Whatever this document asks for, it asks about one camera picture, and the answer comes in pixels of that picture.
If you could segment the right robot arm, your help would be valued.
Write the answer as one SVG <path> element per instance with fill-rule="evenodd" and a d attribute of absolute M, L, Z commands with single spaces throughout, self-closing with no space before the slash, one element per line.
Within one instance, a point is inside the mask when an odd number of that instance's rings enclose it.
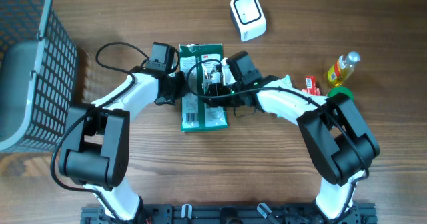
<path fill-rule="evenodd" d="M 296 125 L 310 159 L 322 177 L 313 221 L 339 223 L 350 214 L 358 182 L 380 154 L 379 144 L 354 102 L 345 94 L 333 97 L 304 93 L 274 75 L 263 76 L 249 54 L 206 60 L 207 74 L 219 80 L 205 89 L 210 107 L 253 107 Z"/>

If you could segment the green white wipes packet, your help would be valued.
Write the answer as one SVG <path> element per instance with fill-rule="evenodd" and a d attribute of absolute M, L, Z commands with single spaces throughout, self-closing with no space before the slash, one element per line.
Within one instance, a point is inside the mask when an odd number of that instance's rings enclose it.
<path fill-rule="evenodd" d="M 211 84 L 221 81 L 221 73 L 216 69 L 223 57 L 221 43 L 180 45 L 179 55 L 179 68 L 184 73 L 191 73 L 188 83 L 193 91 L 203 95 Z M 215 131 L 228 127 L 223 107 L 210 107 L 192 93 L 182 97 L 181 103 L 183 132 Z"/>

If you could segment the red stick sachet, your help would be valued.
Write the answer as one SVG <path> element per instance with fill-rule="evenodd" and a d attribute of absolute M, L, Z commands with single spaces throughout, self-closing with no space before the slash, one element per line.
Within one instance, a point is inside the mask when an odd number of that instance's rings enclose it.
<path fill-rule="evenodd" d="M 306 91 L 310 95 L 317 95 L 317 87 L 316 87 L 316 78 L 312 75 L 305 76 L 306 81 Z"/>

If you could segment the clear teal small packet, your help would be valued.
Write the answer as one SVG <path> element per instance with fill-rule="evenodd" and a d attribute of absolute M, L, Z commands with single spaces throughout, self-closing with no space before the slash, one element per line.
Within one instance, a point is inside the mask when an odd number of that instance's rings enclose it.
<path fill-rule="evenodd" d="M 289 75 L 286 75 L 284 78 L 282 78 L 282 82 L 287 87 L 292 87 L 292 80 Z"/>

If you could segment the green lid jar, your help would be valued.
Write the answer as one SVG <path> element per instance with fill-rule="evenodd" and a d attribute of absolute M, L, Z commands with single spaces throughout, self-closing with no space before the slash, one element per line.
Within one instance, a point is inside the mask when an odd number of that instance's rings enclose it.
<path fill-rule="evenodd" d="M 343 86 L 337 86 L 337 87 L 334 87 L 334 88 L 332 88 L 329 92 L 328 92 L 328 94 L 327 94 L 327 96 L 328 97 L 333 97 L 333 96 L 335 96 L 335 95 L 337 95 L 337 94 L 345 94 L 346 96 L 348 96 L 352 101 L 354 100 L 354 95 L 353 95 L 353 93 L 347 88 L 347 87 L 343 87 Z"/>

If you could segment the small orange white box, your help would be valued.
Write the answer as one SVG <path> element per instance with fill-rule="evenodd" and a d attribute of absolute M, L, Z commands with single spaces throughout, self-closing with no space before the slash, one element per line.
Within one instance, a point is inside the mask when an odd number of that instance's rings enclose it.
<path fill-rule="evenodd" d="M 305 88 L 302 89 L 302 92 L 307 93 L 309 95 L 316 95 L 316 96 L 320 96 L 320 89 L 318 87 L 312 87 L 312 88 Z"/>

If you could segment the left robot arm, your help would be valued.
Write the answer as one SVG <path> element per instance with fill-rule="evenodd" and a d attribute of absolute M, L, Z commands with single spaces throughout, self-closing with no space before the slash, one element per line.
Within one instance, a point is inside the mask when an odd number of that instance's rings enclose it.
<path fill-rule="evenodd" d="M 66 131 L 51 158 L 54 182 L 63 189 L 92 193 L 108 223 L 151 223 L 143 199 L 125 177 L 131 121 L 150 103 L 175 105 L 185 93 L 179 51 L 155 42 L 140 65 L 123 70 L 126 80 L 111 93 L 74 105 Z"/>

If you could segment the yellow dish soap bottle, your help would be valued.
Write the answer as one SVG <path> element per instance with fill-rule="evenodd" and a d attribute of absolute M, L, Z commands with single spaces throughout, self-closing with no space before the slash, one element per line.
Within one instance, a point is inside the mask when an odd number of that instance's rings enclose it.
<path fill-rule="evenodd" d="M 329 87 L 341 86 L 354 72 L 360 62 L 360 54 L 351 51 L 347 55 L 342 55 L 326 72 L 326 82 Z"/>

